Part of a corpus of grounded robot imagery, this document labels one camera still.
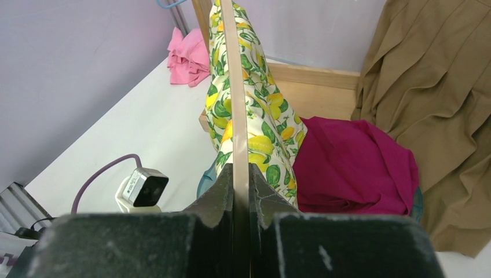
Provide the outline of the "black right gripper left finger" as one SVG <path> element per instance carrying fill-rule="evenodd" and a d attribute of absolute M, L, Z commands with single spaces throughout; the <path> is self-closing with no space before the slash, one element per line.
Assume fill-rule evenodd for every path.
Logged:
<path fill-rule="evenodd" d="M 9 277 L 232 277 L 232 179 L 178 212 L 62 216 Z"/>

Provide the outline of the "magenta cloth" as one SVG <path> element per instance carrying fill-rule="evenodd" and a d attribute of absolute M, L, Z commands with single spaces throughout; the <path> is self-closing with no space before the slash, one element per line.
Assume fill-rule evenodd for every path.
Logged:
<path fill-rule="evenodd" d="M 419 171 L 410 150 L 365 120 L 303 122 L 293 165 L 301 212 L 411 214 Z"/>

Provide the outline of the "yellow patterned cloth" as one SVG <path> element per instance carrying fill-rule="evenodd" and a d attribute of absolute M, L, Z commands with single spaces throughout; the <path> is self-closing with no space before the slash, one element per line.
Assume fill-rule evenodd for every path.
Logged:
<path fill-rule="evenodd" d="M 246 10 L 232 4 L 241 73 L 245 90 L 248 160 L 256 164 L 267 183 L 289 204 L 298 207 L 293 164 L 307 134 L 307 127 L 273 80 L 261 42 Z M 209 43 L 211 84 L 205 113 L 212 145 L 218 155 L 219 174 L 233 160 L 232 99 L 225 33 L 219 1 L 210 11 Z"/>

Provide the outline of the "wooden clothes rack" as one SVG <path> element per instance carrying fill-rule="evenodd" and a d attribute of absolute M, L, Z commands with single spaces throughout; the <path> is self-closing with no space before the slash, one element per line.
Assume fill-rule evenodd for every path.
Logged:
<path fill-rule="evenodd" d="M 239 41 L 231 1 L 222 1 L 225 10 L 226 51 L 231 92 L 243 102 L 245 97 Z M 269 63 L 281 92 L 303 118 L 321 117 L 349 120 L 356 106 L 358 72 Z"/>

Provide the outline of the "beige wooden hanger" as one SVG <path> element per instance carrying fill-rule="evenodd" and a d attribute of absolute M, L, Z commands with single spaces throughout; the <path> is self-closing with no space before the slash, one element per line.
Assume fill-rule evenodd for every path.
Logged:
<path fill-rule="evenodd" d="M 249 165 L 245 91 L 232 1 L 221 1 L 233 121 L 233 276 L 251 276 Z"/>

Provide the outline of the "brown skirt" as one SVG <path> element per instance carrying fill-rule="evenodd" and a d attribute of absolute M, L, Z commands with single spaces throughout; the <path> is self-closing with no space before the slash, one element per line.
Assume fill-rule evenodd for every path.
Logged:
<path fill-rule="evenodd" d="M 490 243 L 490 2 L 387 1 L 351 117 L 412 151 L 435 249 L 476 257 Z"/>

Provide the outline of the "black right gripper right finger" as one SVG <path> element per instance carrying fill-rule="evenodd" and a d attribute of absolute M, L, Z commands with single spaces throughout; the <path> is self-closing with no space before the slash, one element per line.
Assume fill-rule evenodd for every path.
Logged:
<path fill-rule="evenodd" d="M 301 213 L 250 164 L 253 277 L 443 277 L 410 217 Z"/>

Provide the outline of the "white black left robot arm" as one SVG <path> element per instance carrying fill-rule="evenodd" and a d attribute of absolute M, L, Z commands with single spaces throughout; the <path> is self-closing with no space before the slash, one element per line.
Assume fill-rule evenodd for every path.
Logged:
<path fill-rule="evenodd" d="M 1 277 L 27 277 L 34 247 L 55 219 L 37 220 L 29 228 L 18 228 L 14 234 L 1 232 Z"/>

